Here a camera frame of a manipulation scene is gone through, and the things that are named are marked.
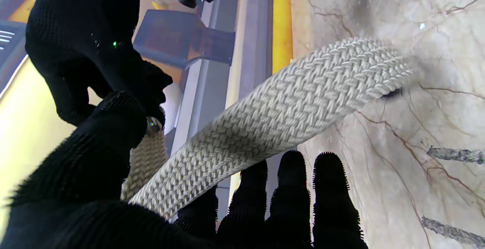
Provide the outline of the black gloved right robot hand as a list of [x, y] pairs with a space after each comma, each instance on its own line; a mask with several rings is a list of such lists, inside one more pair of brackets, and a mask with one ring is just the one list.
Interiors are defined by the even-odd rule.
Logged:
[[173, 80], [133, 47], [139, 14], [140, 0], [35, 1], [25, 49], [63, 121], [79, 126], [92, 114], [92, 88], [102, 99], [128, 91], [148, 117], [165, 123], [160, 105]]

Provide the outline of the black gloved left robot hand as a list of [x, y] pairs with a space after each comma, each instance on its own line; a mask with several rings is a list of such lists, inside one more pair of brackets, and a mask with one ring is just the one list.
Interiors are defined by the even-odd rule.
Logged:
[[314, 226], [300, 151], [287, 151], [266, 211], [267, 164], [241, 173], [229, 213], [215, 230], [213, 189], [174, 223], [120, 199], [130, 150], [147, 129], [142, 106], [114, 92], [19, 185], [10, 203], [2, 249], [366, 249], [341, 159], [317, 156]]

